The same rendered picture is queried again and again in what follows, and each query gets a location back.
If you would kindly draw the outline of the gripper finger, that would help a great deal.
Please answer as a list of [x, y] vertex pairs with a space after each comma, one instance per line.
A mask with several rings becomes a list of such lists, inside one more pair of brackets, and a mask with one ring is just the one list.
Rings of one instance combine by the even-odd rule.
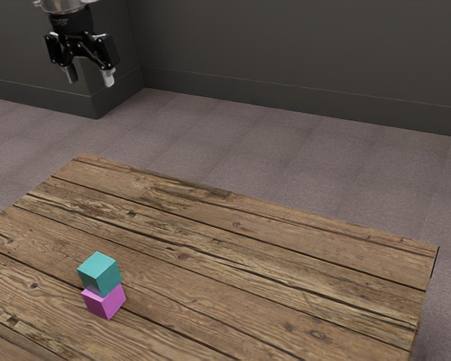
[[78, 75], [73, 64], [73, 54], [68, 46], [63, 47], [59, 40], [59, 35], [55, 32], [49, 32], [44, 36], [50, 61], [58, 65], [64, 72], [69, 83], [76, 83]]
[[94, 35], [83, 32], [77, 41], [77, 49], [80, 56], [85, 56], [100, 68], [104, 85], [112, 87], [115, 83], [115, 66], [120, 61], [113, 37], [108, 33]]

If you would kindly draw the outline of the teal cube block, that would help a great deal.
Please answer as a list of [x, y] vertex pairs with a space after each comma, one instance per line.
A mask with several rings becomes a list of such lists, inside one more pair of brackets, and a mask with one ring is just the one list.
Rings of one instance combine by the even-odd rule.
[[77, 267], [77, 273], [83, 287], [102, 298], [122, 282], [117, 261], [98, 251]]

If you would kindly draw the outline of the magenta cube block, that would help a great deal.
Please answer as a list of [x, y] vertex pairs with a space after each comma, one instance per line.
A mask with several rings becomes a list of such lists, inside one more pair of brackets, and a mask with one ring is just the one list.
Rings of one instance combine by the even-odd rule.
[[104, 297], [89, 290], [83, 290], [81, 295], [88, 311], [106, 320], [111, 319], [126, 301], [122, 284], [115, 286]]

